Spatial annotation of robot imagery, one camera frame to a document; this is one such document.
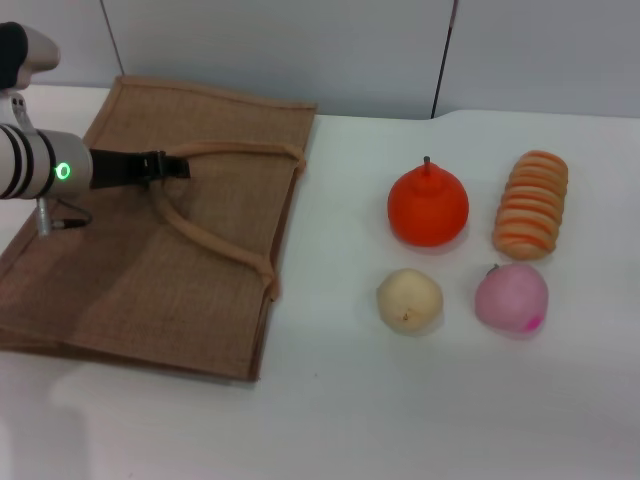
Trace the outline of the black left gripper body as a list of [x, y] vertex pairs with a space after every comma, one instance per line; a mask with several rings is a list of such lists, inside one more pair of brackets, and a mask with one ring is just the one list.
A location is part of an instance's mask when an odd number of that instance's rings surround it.
[[105, 189], [144, 183], [148, 177], [148, 153], [127, 153], [91, 149], [91, 189]]

